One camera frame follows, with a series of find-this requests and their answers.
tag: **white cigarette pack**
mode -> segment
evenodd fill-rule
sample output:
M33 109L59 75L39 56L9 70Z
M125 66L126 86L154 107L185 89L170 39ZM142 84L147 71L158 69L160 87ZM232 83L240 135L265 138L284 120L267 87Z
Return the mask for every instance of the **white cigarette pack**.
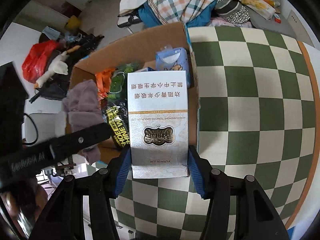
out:
M133 178L187 176L186 72L128 73L128 114Z

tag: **purple cloth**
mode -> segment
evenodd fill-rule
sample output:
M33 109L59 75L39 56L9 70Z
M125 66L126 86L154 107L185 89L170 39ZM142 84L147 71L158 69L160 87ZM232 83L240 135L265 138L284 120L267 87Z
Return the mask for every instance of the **purple cloth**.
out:
M87 80L77 84L62 100L63 110L68 113L73 132L103 123L97 94L98 88L95 82ZM100 150L97 145L84 149L83 155L90 165L100 160Z

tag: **orange package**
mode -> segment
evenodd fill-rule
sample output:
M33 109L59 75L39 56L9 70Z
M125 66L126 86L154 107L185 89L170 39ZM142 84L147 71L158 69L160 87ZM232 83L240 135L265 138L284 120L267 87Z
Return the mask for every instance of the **orange package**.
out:
M95 74L98 87L98 99L100 103L101 100L105 99L108 96L112 74L115 70L115 68L108 68L102 72Z

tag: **cardboard box flap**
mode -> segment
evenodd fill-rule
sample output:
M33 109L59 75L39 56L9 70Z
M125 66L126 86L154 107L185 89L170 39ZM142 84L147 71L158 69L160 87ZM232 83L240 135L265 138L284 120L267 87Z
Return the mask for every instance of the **cardboard box flap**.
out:
M184 26L181 22L161 25L131 34L93 52L75 66L95 74L121 64L144 63L155 60L155 53L164 46L183 47L189 51Z

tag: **green and white checkered cloth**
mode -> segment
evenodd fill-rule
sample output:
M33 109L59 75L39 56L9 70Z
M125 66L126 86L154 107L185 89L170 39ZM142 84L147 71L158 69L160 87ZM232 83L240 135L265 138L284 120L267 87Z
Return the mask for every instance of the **green and white checkered cloth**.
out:
M296 40L238 27L188 30L199 83L200 157L229 176L255 176L286 223L309 174L316 124ZM230 201L233 239L235 197ZM132 179L129 172L123 192L110 203L115 221L137 235L198 240L209 200L196 193L190 177Z

